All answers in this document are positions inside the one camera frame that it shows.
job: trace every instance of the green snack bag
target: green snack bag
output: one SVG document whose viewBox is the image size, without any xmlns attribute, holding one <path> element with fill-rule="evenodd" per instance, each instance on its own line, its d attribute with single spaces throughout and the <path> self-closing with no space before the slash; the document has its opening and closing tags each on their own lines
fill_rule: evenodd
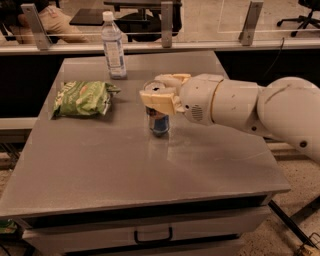
<svg viewBox="0 0 320 256">
<path fill-rule="evenodd" d="M 54 116 L 104 115 L 111 106 L 111 98 L 120 92 L 115 85 L 101 81 L 67 82 L 58 92 Z"/>
</svg>

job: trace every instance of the plastic bottle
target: plastic bottle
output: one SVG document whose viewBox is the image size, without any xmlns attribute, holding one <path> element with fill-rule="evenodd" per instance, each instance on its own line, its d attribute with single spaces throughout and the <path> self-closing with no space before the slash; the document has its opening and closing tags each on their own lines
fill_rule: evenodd
<svg viewBox="0 0 320 256">
<path fill-rule="evenodd" d="M 104 24 L 101 38 L 110 77 L 112 79 L 125 79 L 127 77 L 127 70 L 124 62 L 121 31 L 114 23 L 112 12 L 103 12 L 102 15 Z"/>
</svg>

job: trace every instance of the table drawer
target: table drawer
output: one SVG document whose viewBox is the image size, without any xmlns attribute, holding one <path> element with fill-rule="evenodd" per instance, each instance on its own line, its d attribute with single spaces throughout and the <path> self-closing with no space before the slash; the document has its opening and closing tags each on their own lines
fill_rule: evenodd
<svg viewBox="0 0 320 256">
<path fill-rule="evenodd" d="M 171 241 L 242 234 L 270 214 L 267 206 L 166 217 L 91 223 L 25 231 L 23 239 L 43 253 L 154 245 Z"/>
<path fill-rule="evenodd" d="M 145 248 L 131 251 L 108 252 L 107 250 L 67 253 L 66 256 L 235 256 L 244 246 L 242 239 L 186 243 L 183 245 L 168 245 L 158 248 Z"/>
</svg>

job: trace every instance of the metal table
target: metal table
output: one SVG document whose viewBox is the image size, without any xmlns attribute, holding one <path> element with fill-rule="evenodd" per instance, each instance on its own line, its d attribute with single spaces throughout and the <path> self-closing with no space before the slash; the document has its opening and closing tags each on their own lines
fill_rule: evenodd
<svg viewBox="0 0 320 256">
<path fill-rule="evenodd" d="M 131 55 L 126 64 L 128 79 L 112 81 L 122 91 L 111 112 L 52 119 L 62 82 L 110 81 L 104 57 L 64 61 L 1 198 L 0 217 L 26 228 L 24 239 L 46 253 L 90 255 L 93 249 L 141 246 L 141 237 L 180 243 L 206 234 L 215 239 L 202 243 L 208 245 L 203 255 L 234 255 L 238 242 L 221 251 L 232 244 L 225 236 L 239 238 L 265 219 L 272 197 L 290 189 L 282 171 L 262 138 L 234 129 L 199 126 L 176 115 L 168 135 L 150 133 L 139 98 L 143 84 L 163 73 L 225 75 L 213 52 Z M 149 238 L 158 224 L 164 230 Z M 144 233 L 146 226 L 152 231 Z M 163 239 L 168 232 L 170 239 Z M 93 238 L 102 234 L 109 239 Z M 223 238 L 228 241 L 221 244 Z M 212 251 L 212 243 L 221 250 Z M 181 244 L 170 246 L 176 252 L 170 255 L 180 255 L 175 246 Z M 143 249 L 163 253 L 150 245 Z"/>
</svg>

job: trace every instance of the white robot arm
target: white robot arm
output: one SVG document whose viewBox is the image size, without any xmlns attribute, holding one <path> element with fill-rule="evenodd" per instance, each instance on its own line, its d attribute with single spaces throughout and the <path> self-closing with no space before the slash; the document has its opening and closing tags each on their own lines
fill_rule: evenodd
<svg viewBox="0 0 320 256">
<path fill-rule="evenodd" d="M 165 114 L 182 112 L 193 123 L 284 141 L 320 163 L 320 90 L 309 81 L 286 77 L 261 87 L 211 74 L 160 75 L 155 80 L 165 86 L 140 92 L 147 107 Z"/>
</svg>

